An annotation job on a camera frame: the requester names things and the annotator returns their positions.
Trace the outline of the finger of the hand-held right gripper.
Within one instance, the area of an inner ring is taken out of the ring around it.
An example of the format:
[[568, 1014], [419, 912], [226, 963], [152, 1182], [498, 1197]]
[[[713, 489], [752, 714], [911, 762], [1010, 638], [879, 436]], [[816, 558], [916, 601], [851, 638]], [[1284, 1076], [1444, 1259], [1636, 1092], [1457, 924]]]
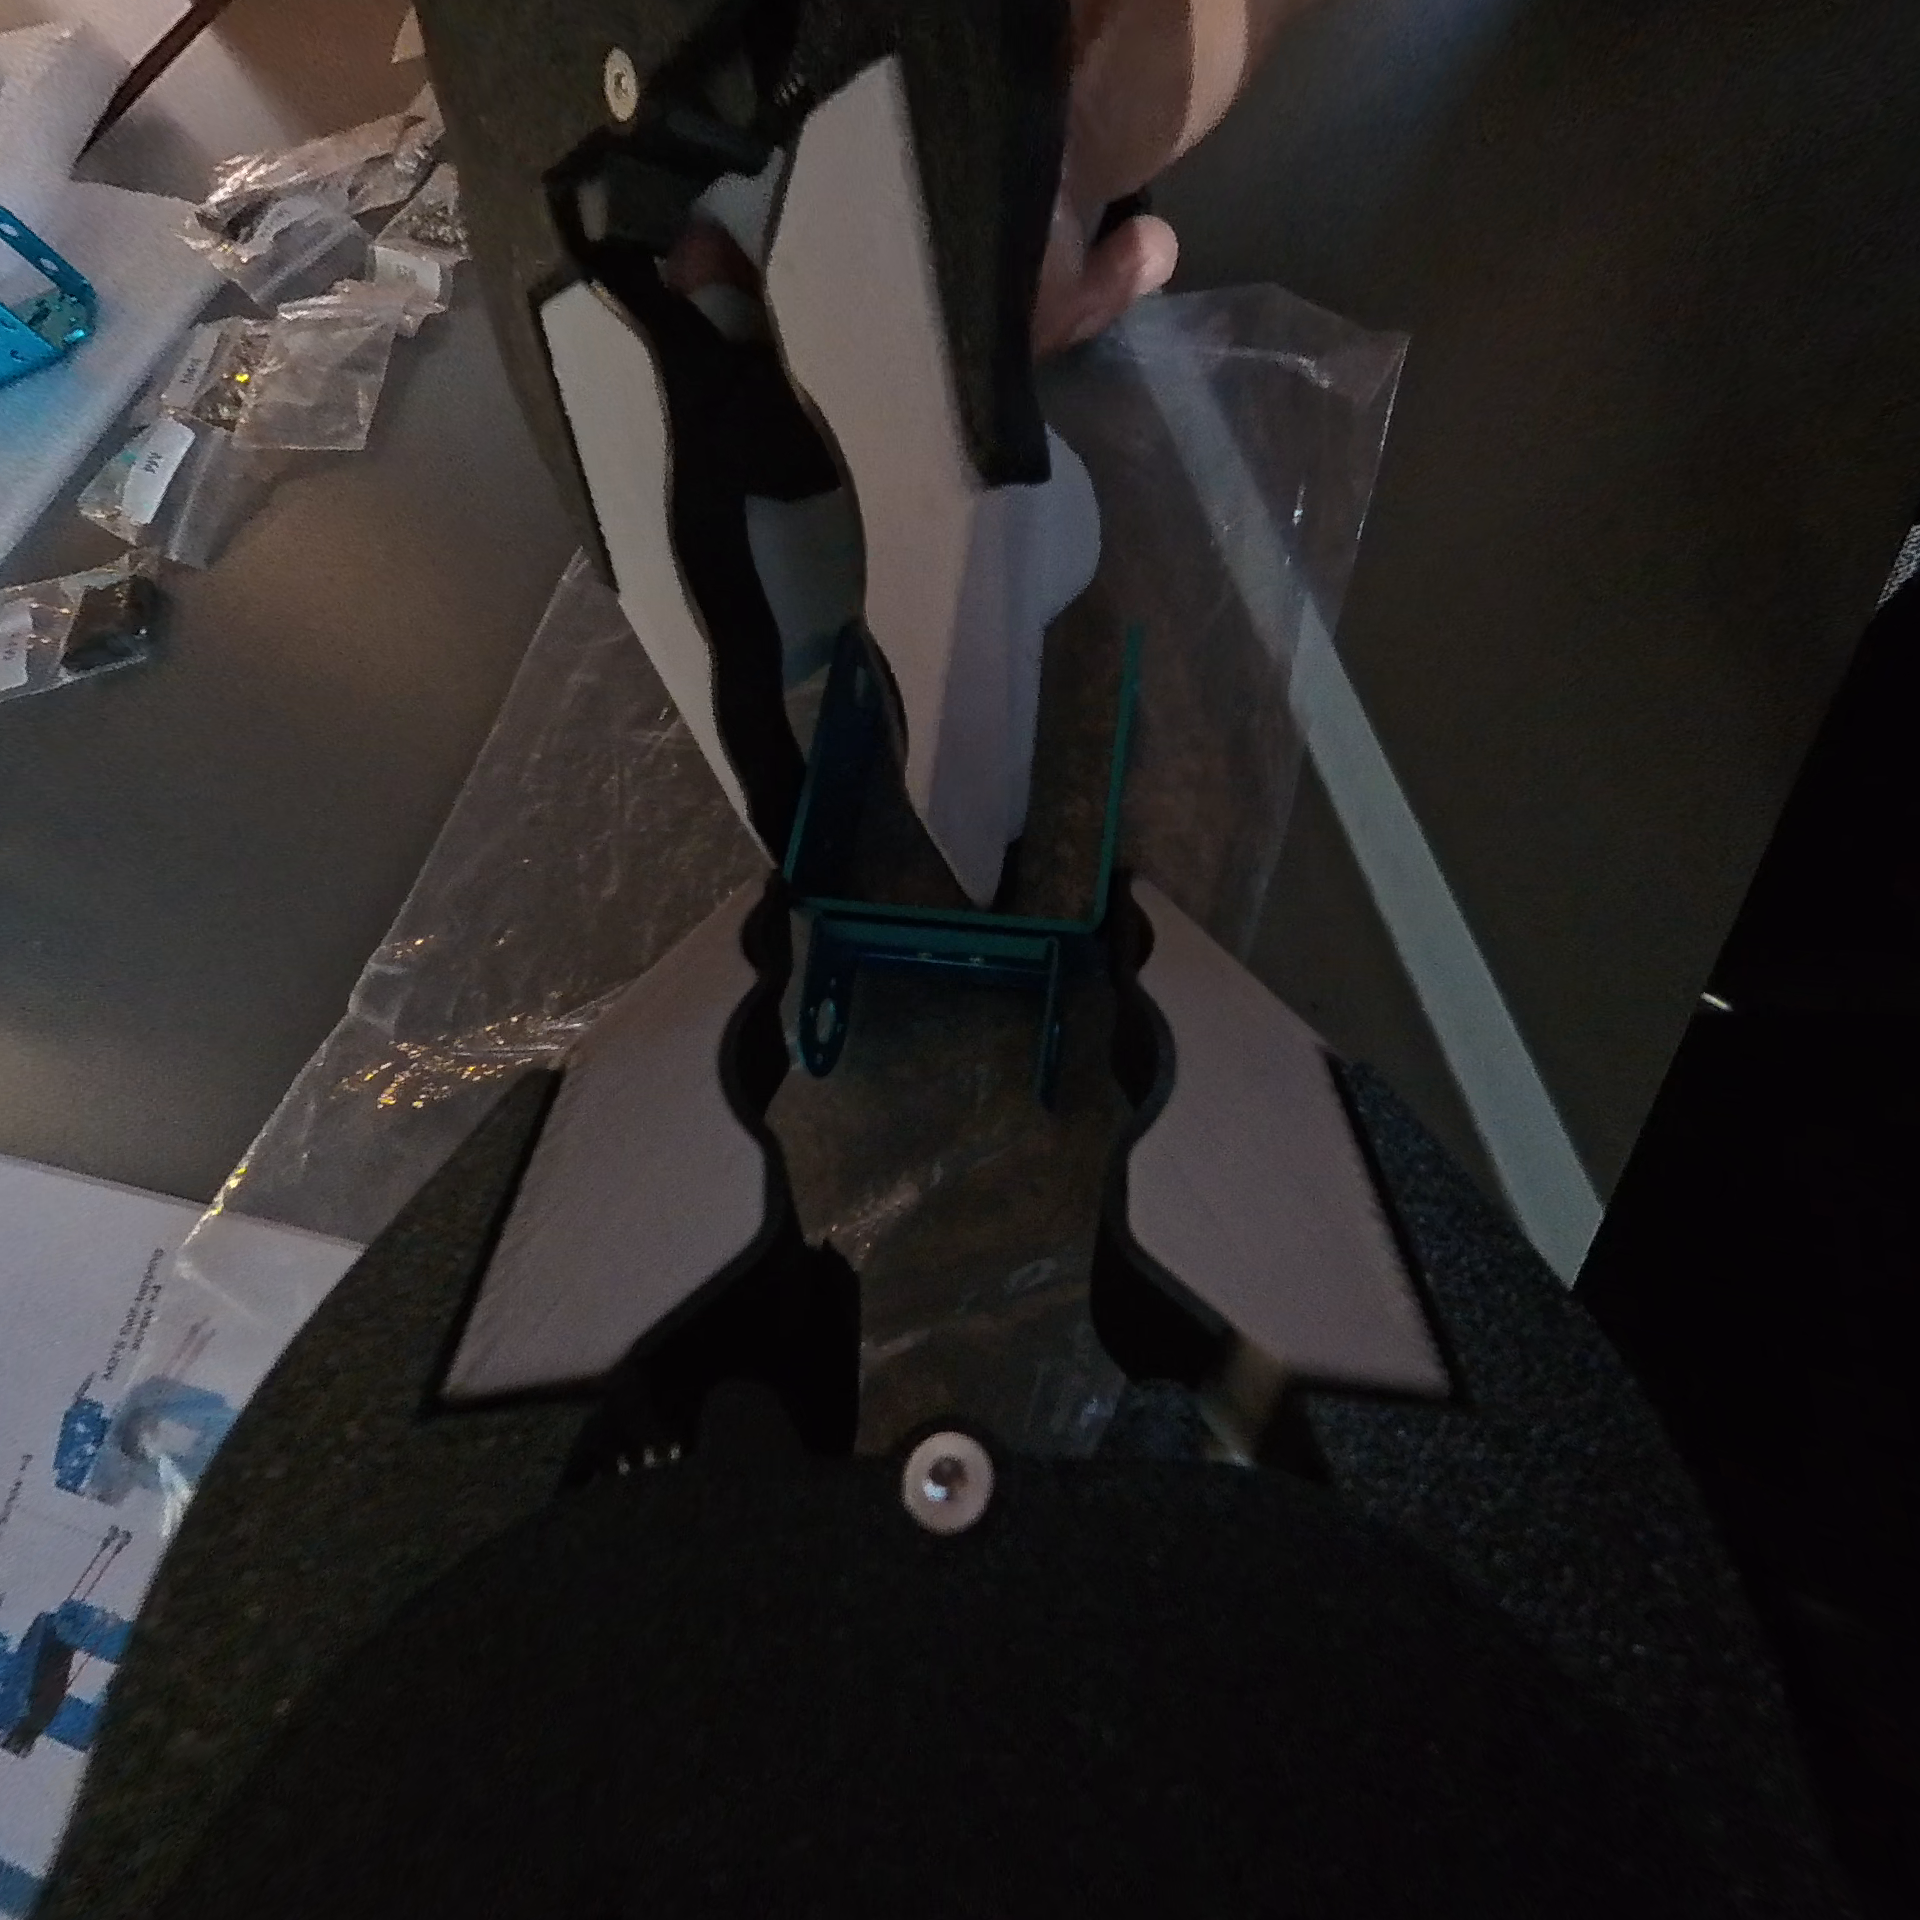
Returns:
[[1053, 541], [1048, 488], [987, 488], [970, 459], [899, 60], [808, 120], [764, 276], [786, 373], [856, 500], [905, 795], [987, 906], [1025, 821]]
[[759, 849], [781, 865], [805, 757], [752, 500], [819, 493], [819, 427], [769, 342], [724, 336], [660, 284], [634, 316], [595, 282], [539, 310], [609, 585]]

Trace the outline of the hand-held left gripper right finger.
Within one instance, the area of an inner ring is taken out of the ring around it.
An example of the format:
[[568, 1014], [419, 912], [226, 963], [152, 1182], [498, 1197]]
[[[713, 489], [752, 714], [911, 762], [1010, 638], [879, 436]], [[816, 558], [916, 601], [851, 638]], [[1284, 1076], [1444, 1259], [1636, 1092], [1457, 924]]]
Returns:
[[1105, 1350], [1133, 1384], [1450, 1397], [1321, 1037], [1151, 880], [1115, 884], [1109, 957], [1127, 1116], [1096, 1229]]

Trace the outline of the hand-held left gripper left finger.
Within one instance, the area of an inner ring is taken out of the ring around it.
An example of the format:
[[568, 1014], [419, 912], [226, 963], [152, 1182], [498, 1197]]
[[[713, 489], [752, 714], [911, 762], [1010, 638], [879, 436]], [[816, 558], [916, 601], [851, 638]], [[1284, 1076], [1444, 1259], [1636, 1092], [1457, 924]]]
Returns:
[[786, 886], [741, 884], [568, 1051], [451, 1340], [445, 1408], [571, 1398], [773, 1244]]

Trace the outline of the clear plastic bag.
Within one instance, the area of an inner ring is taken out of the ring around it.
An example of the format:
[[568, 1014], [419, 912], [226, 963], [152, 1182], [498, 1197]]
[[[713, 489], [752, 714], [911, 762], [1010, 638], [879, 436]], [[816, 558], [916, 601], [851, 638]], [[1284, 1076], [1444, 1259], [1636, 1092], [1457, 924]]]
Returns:
[[[963, 1408], [1085, 1453], [1120, 1372], [1088, 1267], [1120, 1096], [1101, 908], [1152, 883], [1250, 963], [1405, 345], [1276, 285], [1151, 305], [1048, 385], [1101, 569], [1048, 638], [1005, 929], [943, 902], [876, 700], [803, 643], [792, 714], [856, 740], [795, 878], [775, 1105], [808, 1236], [866, 1291], [866, 1436]], [[605, 587], [575, 560], [348, 1013], [196, 1227], [207, 1380], [252, 1395], [524, 1075], [762, 860]]]

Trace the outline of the blue metal bracket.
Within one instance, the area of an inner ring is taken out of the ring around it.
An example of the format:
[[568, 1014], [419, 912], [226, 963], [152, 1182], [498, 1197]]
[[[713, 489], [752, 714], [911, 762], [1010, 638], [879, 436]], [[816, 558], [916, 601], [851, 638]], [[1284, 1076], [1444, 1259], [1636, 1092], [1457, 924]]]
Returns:
[[836, 1068], [856, 986], [885, 971], [1034, 992], [1035, 1098], [1056, 1105], [1065, 986], [1090, 965], [1109, 915], [1144, 648], [1141, 621], [1090, 614], [1044, 641], [1029, 812], [993, 901], [977, 906], [905, 797], [881, 670], [856, 636], [842, 636], [784, 860], [809, 924], [799, 1014], [808, 1072]]

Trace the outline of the person's right hand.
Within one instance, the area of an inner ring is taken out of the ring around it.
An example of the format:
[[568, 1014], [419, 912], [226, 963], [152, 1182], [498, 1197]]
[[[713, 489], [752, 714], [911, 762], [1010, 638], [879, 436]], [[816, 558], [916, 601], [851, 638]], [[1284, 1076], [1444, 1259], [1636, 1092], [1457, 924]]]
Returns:
[[1131, 200], [1212, 131], [1236, 90], [1239, 24], [1210, 46], [1210, 4], [1072, 4], [1072, 78], [1059, 192], [1050, 212], [1031, 345], [1039, 360], [1090, 342], [1168, 285], [1180, 243]]

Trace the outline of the small labelled plastic bag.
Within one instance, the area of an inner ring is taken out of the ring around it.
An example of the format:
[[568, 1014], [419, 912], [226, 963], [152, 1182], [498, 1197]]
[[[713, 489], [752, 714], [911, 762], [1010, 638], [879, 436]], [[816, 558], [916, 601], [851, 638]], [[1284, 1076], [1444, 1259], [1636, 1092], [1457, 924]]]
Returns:
[[212, 422], [162, 416], [85, 484], [81, 515], [128, 548], [211, 569], [269, 496], [289, 456]]

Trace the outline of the white assembly instruction booklet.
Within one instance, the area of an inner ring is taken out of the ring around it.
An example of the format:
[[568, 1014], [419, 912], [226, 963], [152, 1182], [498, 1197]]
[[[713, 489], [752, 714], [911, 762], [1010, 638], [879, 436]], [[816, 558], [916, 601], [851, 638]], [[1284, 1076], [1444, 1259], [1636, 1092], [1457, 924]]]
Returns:
[[5, 1160], [5, 1876], [52, 1860], [185, 1504], [362, 1248]]

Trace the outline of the small bag with black part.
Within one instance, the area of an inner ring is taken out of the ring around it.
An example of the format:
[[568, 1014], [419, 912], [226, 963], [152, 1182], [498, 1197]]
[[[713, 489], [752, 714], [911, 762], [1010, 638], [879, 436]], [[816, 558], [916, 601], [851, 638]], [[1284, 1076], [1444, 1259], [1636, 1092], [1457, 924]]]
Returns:
[[2, 590], [2, 702], [106, 680], [153, 659], [164, 595], [159, 563], [106, 564]]

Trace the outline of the person's black clothing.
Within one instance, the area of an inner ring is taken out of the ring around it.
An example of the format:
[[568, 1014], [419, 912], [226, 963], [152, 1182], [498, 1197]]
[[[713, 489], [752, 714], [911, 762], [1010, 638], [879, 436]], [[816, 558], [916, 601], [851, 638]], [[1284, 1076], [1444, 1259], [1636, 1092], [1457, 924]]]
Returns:
[[1707, 1498], [1871, 1915], [1915, 1915], [1917, 582], [1871, 620], [1576, 1288]]

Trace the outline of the blue metal box part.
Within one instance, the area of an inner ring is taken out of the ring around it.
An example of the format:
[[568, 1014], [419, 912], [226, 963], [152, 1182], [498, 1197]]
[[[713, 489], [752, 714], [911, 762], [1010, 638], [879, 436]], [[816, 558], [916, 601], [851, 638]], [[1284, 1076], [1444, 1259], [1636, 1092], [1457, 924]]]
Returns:
[[5, 250], [40, 276], [28, 298], [2, 305], [2, 386], [61, 364], [99, 326], [101, 302], [89, 280], [2, 205]]

